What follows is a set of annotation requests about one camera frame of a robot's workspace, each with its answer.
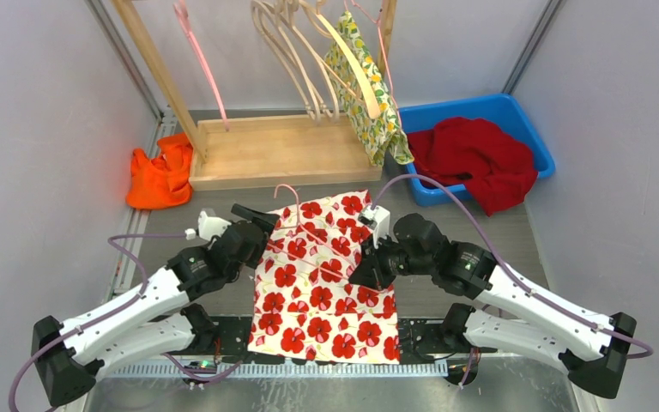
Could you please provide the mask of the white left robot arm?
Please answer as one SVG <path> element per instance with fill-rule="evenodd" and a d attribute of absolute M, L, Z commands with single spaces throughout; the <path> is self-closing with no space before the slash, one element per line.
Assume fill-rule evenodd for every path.
<path fill-rule="evenodd" d="M 47 316 L 33 327 L 33 364 L 51 407 L 87 394 L 114 371 L 158 354 L 206 354 L 218 337 L 196 300 L 255 269 L 280 216 L 234 204 L 235 220 L 202 211 L 183 233 L 200 239 L 128 292 L 82 315 Z"/>

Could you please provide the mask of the lemon print skirt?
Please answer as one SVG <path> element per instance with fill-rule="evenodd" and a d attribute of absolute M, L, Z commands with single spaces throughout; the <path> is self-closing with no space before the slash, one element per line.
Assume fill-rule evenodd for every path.
<path fill-rule="evenodd" d="M 332 75 L 340 108 L 373 166 L 386 156 L 405 165 L 414 161 L 390 86 L 383 79 L 353 15 L 343 12 L 335 24 L 336 41 L 323 60 Z"/>

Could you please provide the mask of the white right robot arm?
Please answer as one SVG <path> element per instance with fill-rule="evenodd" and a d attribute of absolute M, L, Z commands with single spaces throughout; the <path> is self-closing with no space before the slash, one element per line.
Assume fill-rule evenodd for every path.
<path fill-rule="evenodd" d="M 429 276 L 447 294 L 494 306 L 501 318 L 454 303 L 438 328 L 452 352 L 489 348 L 545 363 L 595 396 L 618 396 L 637 321 L 617 312 L 594 312 L 532 282 L 490 251 L 448 239 L 417 213 L 390 224 L 377 207 L 360 213 L 371 231 L 360 247 L 360 263 L 348 277 L 353 285 L 386 291 L 398 276 Z"/>

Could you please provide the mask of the red poppy print cloth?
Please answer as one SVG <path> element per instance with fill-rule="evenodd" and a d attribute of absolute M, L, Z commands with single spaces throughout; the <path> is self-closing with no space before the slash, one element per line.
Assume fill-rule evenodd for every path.
<path fill-rule="evenodd" d="M 254 275 L 249 350 L 307 361 L 399 363 L 393 288 L 327 282 L 268 247 Z"/>

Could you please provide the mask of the thin pink wire hanger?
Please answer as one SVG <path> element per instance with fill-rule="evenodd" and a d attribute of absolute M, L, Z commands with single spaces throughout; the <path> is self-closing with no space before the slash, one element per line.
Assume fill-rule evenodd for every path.
<path fill-rule="evenodd" d="M 392 102 L 395 104 L 396 100 L 393 96 L 393 82 L 392 82 L 392 78 L 391 78 L 387 53 L 390 49 L 390 39 L 391 39 L 391 35 L 392 35 L 392 29 L 393 29 L 393 24 L 394 24 L 394 20 L 395 20 L 395 13 L 396 13 L 396 1 L 383 1 L 382 5 L 381 5 L 381 10 L 379 12 L 379 16 L 375 20 L 373 20 L 370 17 L 370 15 L 360 5 L 358 5 L 355 1 L 352 1 L 352 5 L 356 8 L 358 8 L 368 19 L 370 19 L 377 26 L 378 41 L 379 41 L 378 50 L 379 50 L 379 56 L 381 57 L 381 59 L 378 60 L 378 62 L 377 62 L 378 73 L 380 75 L 382 75 L 384 80 L 386 81 L 386 83 L 389 87 L 388 96 L 392 100 Z M 349 83 L 349 85 L 353 88 L 353 90 L 357 94 L 357 96 L 361 98 L 360 88 L 358 86 L 357 80 L 355 79 L 353 73 L 352 73 L 352 77 L 353 77 L 353 80 Z M 366 115 L 364 116 L 364 120 L 366 122 L 372 121 L 372 118 L 370 118 L 368 116 L 367 112 L 366 112 Z"/>

